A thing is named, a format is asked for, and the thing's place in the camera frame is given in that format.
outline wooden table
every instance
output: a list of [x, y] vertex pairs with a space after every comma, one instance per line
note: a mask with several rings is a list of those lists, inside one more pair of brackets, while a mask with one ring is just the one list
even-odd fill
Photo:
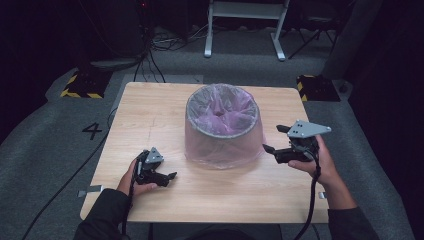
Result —
[[[303, 223], [309, 210], [311, 177], [277, 164], [264, 153], [243, 167], [206, 169], [185, 159], [184, 123], [188, 98], [203, 85], [128, 83], [91, 185], [116, 188], [130, 162], [156, 147], [165, 161], [159, 173], [178, 172], [167, 188], [134, 199], [129, 221]], [[267, 143], [289, 147], [276, 125], [307, 120], [299, 93], [289, 88], [244, 87], [261, 112]], [[318, 192], [323, 192], [317, 184]], [[81, 210], [85, 218], [99, 193], [88, 193]], [[316, 196], [313, 222], [328, 222], [328, 204]]]

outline black sleeve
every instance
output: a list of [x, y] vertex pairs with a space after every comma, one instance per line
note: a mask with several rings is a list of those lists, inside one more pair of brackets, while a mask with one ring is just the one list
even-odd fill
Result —
[[379, 239], [374, 228], [359, 207], [343, 210], [329, 209], [328, 225], [331, 236], [335, 240]]
[[85, 220], [78, 225], [74, 240], [121, 239], [118, 225], [122, 222], [128, 201], [123, 192], [103, 190]]

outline dark background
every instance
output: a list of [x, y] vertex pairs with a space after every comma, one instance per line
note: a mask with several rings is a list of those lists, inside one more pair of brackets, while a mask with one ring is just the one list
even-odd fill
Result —
[[[84, 2], [92, 16], [96, 16], [100, 8], [96, 8], [94, 1]], [[183, 14], [177, 18], [182, 22], [205, 23], [207, 1], [169, 2], [181, 9], [177, 12]], [[158, 5], [166, 4], [165, 0], [158, 1]], [[149, 12], [153, 19], [164, 14], [163, 11], [169, 13], [166, 7], [159, 9], [162, 12], [157, 9], [155, 13]], [[345, 74], [345, 79], [354, 87], [349, 99], [352, 109], [380, 164], [401, 195], [417, 239], [424, 239], [419, 226], [419, 214], [424, 212], [420, 203], [424, 197], [420, 178], [424, 164], [419, 145], [424, 135], [423, 94], [420, 92], [424, 66], [422, 9], [421, 1], [383, 1], [380, 13]], [[116, 57], [93, 31], [77, 2], [68, 3], [66, 16], [73, 18], [88, 59]], [[155, 24], [143, 22], [143, 15], [138, 17], [143, 26], [127, 28], [127, 32], [120, 34], [134, 34], [137, 38], [144, 27]], [[44, 94], [53, 81], [77, 65], [75, 56], [69, 53], [68, 41], [63, 35], [66, 31], [60, 19], [61, 16], [46, 3], [24, 0], [0, 3], [0, 142], [20, 121], [46, 103]], [[101, 20], [94, 17], [98, 26], [102, 25]], [[166, 27], [169, 22], [160, 24]], [[113, 43], [114, 30], [99, 29]], [[179, 34], [184, 35], [185, 29], [181, 27]], [[119, 41], [114, 44], [119, 48]]]

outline plastic bag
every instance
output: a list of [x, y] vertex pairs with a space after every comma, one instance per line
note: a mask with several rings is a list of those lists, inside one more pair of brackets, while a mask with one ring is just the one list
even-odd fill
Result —
[[265, 143], [259, 108], [240, 87], [212, 84], [187, 101], [185, 155], [218, 169], [254, 161]]

